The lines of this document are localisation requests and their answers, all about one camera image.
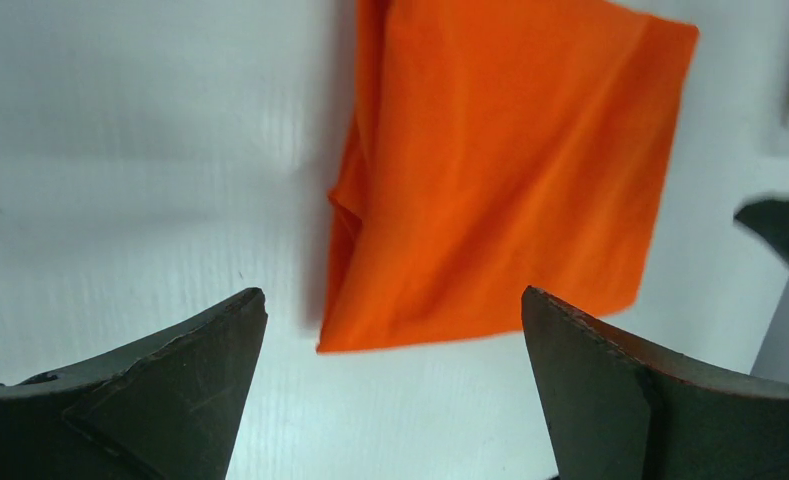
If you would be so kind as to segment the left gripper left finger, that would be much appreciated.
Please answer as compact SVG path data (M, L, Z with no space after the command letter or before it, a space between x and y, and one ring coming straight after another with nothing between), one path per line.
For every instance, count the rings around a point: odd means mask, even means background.
M267 325L247 288L166 329L0 383L0 479L222 479Z

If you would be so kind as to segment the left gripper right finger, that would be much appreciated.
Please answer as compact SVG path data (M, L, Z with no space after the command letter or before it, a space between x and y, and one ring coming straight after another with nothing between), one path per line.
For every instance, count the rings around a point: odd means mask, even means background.
M526 347L563 479L789 479L789 384L717 367L537 288Z

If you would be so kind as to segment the orange t-shirt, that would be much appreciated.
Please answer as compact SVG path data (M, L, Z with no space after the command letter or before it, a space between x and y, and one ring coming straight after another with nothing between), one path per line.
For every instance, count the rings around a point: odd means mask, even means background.
M360 1L317 350L636 300L696 26L611 1Z

